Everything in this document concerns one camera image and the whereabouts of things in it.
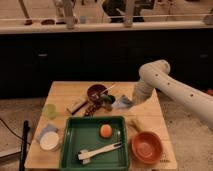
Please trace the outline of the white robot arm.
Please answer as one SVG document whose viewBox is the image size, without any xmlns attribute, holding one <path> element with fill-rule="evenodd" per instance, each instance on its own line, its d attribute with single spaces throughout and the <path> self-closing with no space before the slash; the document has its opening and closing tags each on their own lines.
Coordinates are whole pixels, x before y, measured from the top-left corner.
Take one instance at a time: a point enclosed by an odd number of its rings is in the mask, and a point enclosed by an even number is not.
<svg viewBox="0 0 213 171">
<path fill-rule="evenodd" d="M 143 64 L 139 69 L 139 81 L 132 94 L 134 105 L 145 102 L 154 88 L 181 104 L 213 130 L 213 96 L 181 83 L 169 76 L 170 64 L 157 60 Z"/>
</svg>

